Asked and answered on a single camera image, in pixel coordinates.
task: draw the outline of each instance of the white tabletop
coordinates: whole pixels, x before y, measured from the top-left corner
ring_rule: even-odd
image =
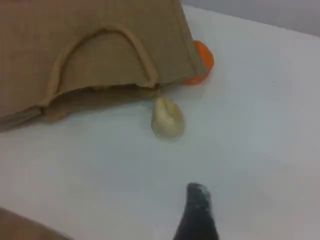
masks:
[[[184,10],[216,60],[167,93],[184,136],[155,138],[150,102],[1,133],[0,206],[76,240],[171,240],[197,181],[222,240],[319,238],[320,38]]]

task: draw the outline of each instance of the orange ball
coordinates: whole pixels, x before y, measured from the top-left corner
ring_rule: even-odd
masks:
[[[195,47],[201,56],[206,68],[208,69],[208,73],[204,76],[196,76],[196,77],[193,77],[191,79],[186,80],[184,82],[184,84],[186,84],[186,85],[199,85],[199,84],[201,84],[204,80],[206,80],[206,78],[210,74],[210,72],[215,64],[214,55],[212,54],[212,52],[209,50],[209,48],[206,45],[204,45],[201,41],[197,41],[197,40],[194,41],[194,44],[195,44]]]

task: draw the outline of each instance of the white table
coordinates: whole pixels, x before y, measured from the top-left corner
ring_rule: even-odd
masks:
[[[197,181],[222,240],[320,236],[320,38],[192,7],[216,65],[167,95],[179,141],[154,137],[151,103],[0,135],[0,206],[77,240],[171,240]]]

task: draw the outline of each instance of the black object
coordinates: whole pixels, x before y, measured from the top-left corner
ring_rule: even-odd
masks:
[[[184,213],[173,240],[219,240],[211,196],[204,185],[188,184]]]

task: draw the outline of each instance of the small beige object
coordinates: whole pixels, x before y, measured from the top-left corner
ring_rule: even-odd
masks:
[[[184,116],[177,104],[165,97],[159,97],[154,103],[151,126],[155,133],[177,137],[184,133]]]

